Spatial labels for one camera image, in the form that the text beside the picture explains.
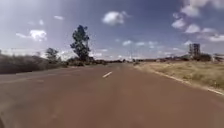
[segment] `road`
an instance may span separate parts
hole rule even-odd
[[[224,98],[114,64],[0,76],[0,117],[4,128],[224,128]]]

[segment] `shrub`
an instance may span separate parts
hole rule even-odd
[[[38,56],[0,55],[0,74],[32,72],[61,67],[61,63],[51,64]]]

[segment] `tall building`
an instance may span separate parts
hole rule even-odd
[[[200,55],[200,44],[190,44],[189,45],[189,55],[191,57],[197,57]]]

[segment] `grass verge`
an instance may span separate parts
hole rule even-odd
[[[224,64],[210,62],[143,63],[136,66],[143,71],[157,71],[185,81],[224,89]]]

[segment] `tall tree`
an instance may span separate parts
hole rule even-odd
[[[70,45],[74,53],[78,55],[81,61],[87,61],[89,58],[90,48],[88,45],[88,41],[90,38],[86,33],[87,29],[87,27],[79,25],[77,30],[75,30],[72,35],[74,43]]]
[[[48,48],[46,50],[47,59],[52,63],[57,62],[57,54],[58,54],[58,51],[53,48]]]

